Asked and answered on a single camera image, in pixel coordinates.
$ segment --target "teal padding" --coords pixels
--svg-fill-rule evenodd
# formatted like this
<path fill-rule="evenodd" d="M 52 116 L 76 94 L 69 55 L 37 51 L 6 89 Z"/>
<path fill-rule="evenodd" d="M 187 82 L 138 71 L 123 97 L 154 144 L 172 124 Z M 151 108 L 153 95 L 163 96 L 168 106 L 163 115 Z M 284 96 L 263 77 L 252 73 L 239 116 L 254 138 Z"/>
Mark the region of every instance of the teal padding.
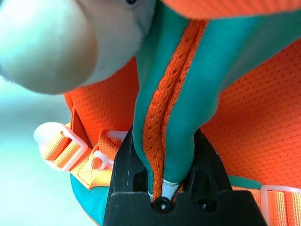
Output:
<path fill-rule="evenodd" d="M 213 20 L 201 40 L 167 126 L 164 179 L 182 181 L 190 170 L 195 131 L 216 112 L 231 83 L 301 35 L 301 11 Z"/>
<path fill-rule="evenodd" d="M 148 189 L 153 192 L 154 176 L 142 144 L 144 119 L 155 90 L 170 62 L 188 20 L 158 1 L 149 35 L 137 54 L 140 91 L 136 101 L 133 141 L 139 158 L 148 171 Z"/>
<path fill-rule="evenodd" d="M 109 187 L 95 187 L 88 190 L 73 175 L 71 175 L 71 186 L 76 199 L 84 211 L 97 224 L 103 225 Z"/>
<path fill-rule="evenodd" d="M 243 187 L 247 189 L 260 189 L 262 184 L 257 180 L 252 180 L 244 177 L 228 176 L 231 186 Z"/>

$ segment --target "translucent strap adjuster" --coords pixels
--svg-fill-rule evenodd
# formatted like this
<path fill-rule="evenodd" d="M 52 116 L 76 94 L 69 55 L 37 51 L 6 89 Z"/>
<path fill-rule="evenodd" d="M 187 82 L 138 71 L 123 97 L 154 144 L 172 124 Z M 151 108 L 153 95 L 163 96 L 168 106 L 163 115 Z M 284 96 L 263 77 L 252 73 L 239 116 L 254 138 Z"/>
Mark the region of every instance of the translucent strap adjuster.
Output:
<path fill-rule="evenodd" d="M 103 171 L 104 168 L 106 168 L 106 167 L 110 168 L 111 170 L 113 169 L 114 161 L 112 159 L 109 159 L 101 151 L 96 150 L 93 153 L 93 156 L 96 157 L 96 158 L 99 158 L 99 159 L 101 159 L 103 161 L 102 164 L 101 164 L 101 166 L 97 168 L 99 171 Z"/>
<path fill-rule="evenodd" d="M 290 192 L 301 194 L 301 189 L 287 186 L 263 185 L 260 189 L 261 194 L 261 213 L 269 226 L 269 199 L 268 191 Z"/>
<path fill-rule="evenodd" d="M 78 151 L 70 158 L 70 160 L 63 166 L 63 168 L 59 168 L 53 164 L 53 161 L 47 161 L 45 162 L 51 166 L 52 168 L 59 170 L 59 171 L 64 171 L 67 172 L 69 171 L 72 166 L 80 159 L 80 157 L 85 153 L 85 151 L 88 149 L 87 144 L 79 137 L 77 136 L 72 129 L 69 127 L 60 124 L 58 122 L 47 122 L 39 127 L 36 128 L 33 137 L 34 140 L 38 143 L 39 145 L 39 150 L 42 153 L 46 150 L 48 145 L 50 144 L 51 141 L 57 136 L 59 132 L 63 133 L 64 137 L 70 138 L 73 142 L 78 144 L 80 148 Z"/>

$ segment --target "orange webbing strap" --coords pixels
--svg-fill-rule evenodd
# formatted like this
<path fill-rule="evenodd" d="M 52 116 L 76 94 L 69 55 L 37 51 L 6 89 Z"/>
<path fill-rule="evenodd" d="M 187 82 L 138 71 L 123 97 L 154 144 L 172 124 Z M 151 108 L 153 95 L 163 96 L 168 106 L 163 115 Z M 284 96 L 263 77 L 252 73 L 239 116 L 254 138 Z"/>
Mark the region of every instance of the orange webbing strap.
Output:
<path fill-rule="evenodd" d="M 155 91 L 143 126 L 143 150 L 154 172 L 153 199 L 161 195 L 167 122 L 208 21 L 190 21 Z"/>
<path fill-rule="evenodd" d="M 233 190 L 250 191 L 261 209 L 261 191 L 232 187 Z M 269 226 L 301 226 L 301 194 L 268 191 Z"/>
<path fill-rule="evenodd" d="M 74 131 L 74 129 L 76 126 L 74 125 L 76 123 L 79 124 L 80 121 L 79 118 L 76 117 L 76 111 L 73 109 L 71 123 L 67 124 L 67 126 L 73 129 L 73 132 L 75 133 L 76 131 Z M 84 131 L 76 133 L 82 138 L 83 136 L 80 136 L 80 133 L 83 134 Z M 69 172 L 88 189 L 96 186 L 110 185 L 112 170 L 105 168 L 104 170 L 99 171 L 97 168 L 101 166 L 103 161 L 93 156 L 93 153 L 99 150 L 108 158 L 114 160 L 119 148 L 119 142 L 108 139 L 105 134 L 106 131 L 101 132 L 99 141 L 95 147 L 93 149 L 88 147 L 79 160 L 69 169 Z M 70 138 L 64 137 L 63 133 L 59 132 L 42 155 L 45 160 L 52 161 L 55 166 L 62 169 L 79 149 L 80 146 L 77 143 Z"/>

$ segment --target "blurry background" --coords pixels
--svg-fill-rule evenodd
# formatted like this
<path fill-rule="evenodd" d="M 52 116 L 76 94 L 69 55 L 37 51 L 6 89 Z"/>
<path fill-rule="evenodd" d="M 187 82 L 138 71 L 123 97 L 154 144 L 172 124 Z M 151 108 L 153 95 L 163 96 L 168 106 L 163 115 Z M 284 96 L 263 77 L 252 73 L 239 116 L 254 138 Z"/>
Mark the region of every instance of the blurry background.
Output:
<path fill-rule="evenodd" d="M 33 139 L 39 125 L 69 120 L 63 96 L 35 94 L 0 77 L 1 226 L 95 226 L 73 195 L 69 173 L 47 166 Z"/>

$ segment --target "orange mesh fabric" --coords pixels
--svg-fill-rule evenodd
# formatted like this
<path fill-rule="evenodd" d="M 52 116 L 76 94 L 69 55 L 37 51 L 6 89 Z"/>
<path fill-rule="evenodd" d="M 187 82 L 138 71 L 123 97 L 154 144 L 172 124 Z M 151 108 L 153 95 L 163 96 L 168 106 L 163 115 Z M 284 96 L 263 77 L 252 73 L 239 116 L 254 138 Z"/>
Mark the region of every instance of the orange mesh fabric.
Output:
<path fill-rule="evenodd" d="M 137 67 L 132 59 L 109 79 L 76 89 L 66 94 L 65 99 L 69 108 L 75 107 L 94 147 L 103 130 L 129 130 L 138 90 Z"/>
<path fill-rule="evenodd" d="M 154 199 L 161 194 L 163 178 L 165 141 L 162 140 L 161 132 L 165 109 L 170 103 L 175 87 L 181 85 L 185 79 L 206 24 L 207 22 L 204 21 L 190 21 L 158 85 L 145 117 L 143 149 L 154 172 Z"/>
<path fill-rule="evenodd" d="M 221 94 L 201 129 L 228 174 L 301 187 L 301 40 Z"/>
<path fill-rule="evenodd" d="M 175 12 L 192 19 L 254 16 L 293 11 L 300 0 L 162 0 Z"/>

